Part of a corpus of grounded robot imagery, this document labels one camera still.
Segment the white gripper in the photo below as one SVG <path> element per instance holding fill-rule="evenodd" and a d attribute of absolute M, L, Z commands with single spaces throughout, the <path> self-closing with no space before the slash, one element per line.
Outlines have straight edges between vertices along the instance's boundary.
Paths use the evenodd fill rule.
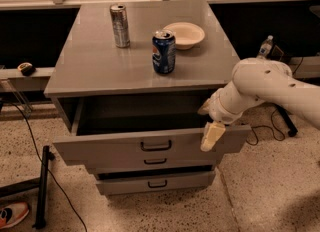
<path fill-rule="evenodd" d="M 207 115 L 214 120 L 205 125 L 200 149 L 208 152 L 213 149 L 214 145 L 226 131 L 225 125 L 230 125 L 242 116 L 242 112 L 233 114 L 228 111 L 222 104 L 223 89 L 218 89 L 207 99 L 198 109 L 199 115 Z"/>

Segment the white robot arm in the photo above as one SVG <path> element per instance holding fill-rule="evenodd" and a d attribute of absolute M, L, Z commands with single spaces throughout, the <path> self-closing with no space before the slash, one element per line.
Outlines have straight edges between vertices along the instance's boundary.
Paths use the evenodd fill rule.
<path fill-rule="evenodd" d="M 244 111 L 264 102 L 277 104 L 315 128 L 320 128 L 320 87 L 296 80 L 282 62 L 259 58 L 239 61 L 231 81 L 219 88 L 199 108 L 200 115 L 213 120 L 205 125 L 200 149 L 211 151 Z"/>

